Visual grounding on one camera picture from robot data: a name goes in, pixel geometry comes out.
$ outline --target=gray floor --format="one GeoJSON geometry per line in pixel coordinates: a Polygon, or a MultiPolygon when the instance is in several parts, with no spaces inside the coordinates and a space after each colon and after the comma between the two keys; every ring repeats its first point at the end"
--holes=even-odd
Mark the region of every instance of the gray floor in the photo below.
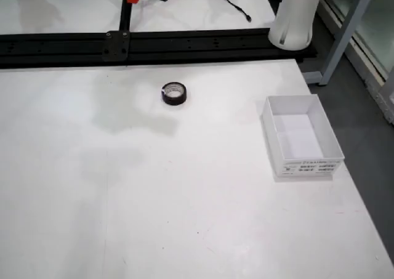
{"type": "MultiPolygon", "coordinates": [[[[321,60],[334,39],[319,17],[313,34],[321,60]]],[[[310,90],[321,99],[350,174],[394,262],[394,126],[386,122],[346,57],[327,86],[310,90]]]]}

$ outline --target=glass window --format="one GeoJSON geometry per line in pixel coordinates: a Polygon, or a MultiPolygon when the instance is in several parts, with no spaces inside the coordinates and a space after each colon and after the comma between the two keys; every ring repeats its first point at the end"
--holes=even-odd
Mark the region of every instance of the glass window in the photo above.
{"type": "MultiPolygon", "coordinates": [[[[353,0],[327,0],[344,19],[353,0]]],[[[356,35],[366,55],[384,77],[394,66],[394,0],[371,0],[356,35]]]]}

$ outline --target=white surface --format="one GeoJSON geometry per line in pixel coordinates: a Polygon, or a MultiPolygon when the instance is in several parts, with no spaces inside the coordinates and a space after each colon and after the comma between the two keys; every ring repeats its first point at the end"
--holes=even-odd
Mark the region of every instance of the white surface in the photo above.
{"type": "MultiPolygon", "coordinates": [[[[141,0],[132,8],[131,31],[226,30],[269,27],[268,0],[141,0]]],[[[87,33],[118,30],[122,0],[0,0],[0,34],[87,33]]]]}
{"type": "Polygon", "coordinates": [[[393,278],[345,166],[275,182],[294,61],[0,73],[0,278],[393,278]],[[184,83],[170,107],[161,86],[184,83]]]}
{"type": "Polygon", "coordinates": [[[308,115],[276,115],[273,119],[285,158],[323,158],[308,115]]]}

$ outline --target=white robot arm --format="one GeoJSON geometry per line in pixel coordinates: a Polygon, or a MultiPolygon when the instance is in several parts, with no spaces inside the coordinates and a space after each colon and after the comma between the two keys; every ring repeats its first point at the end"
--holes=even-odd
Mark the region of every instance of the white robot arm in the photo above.
{"type": "Polygon", "coordinates": [[[310,44],[319,0],[282,0],[268,35],[273,45],[296,51],[310,44]]]}

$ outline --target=black bracket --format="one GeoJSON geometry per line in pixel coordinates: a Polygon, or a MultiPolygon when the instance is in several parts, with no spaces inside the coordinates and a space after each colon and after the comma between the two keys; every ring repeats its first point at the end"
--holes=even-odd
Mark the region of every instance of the black bracket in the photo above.
{"type": "Polygon", "coordinates": [[[105,34],[102,57],[105,62],[124,62],[129,56],[130,32],[109,31],[105,34]]]}
{"type": "Polygon", "coordinates": [[[132,4],[123,0],[119,31],[0,35],[0,68],[105,67],[243,62],[316,57],[313,46],[285,51],[268,28],[130,33],[132,4]]]}

